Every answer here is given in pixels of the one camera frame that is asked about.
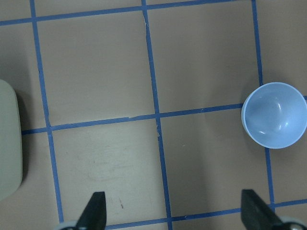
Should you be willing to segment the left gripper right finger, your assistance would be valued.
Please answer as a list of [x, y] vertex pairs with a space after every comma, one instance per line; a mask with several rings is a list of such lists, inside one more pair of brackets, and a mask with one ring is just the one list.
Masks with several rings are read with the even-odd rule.
[[283, 222], [252, 189], [241, 191], [241, 221], [247, 230], [282, 230]]

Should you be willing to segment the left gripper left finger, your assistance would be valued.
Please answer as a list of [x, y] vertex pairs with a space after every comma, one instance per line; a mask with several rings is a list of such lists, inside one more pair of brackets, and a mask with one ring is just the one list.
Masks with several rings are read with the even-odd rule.
[[94, 192], [79, 217], [76, 230], [104, 230], [106, 227], [105, 192]]

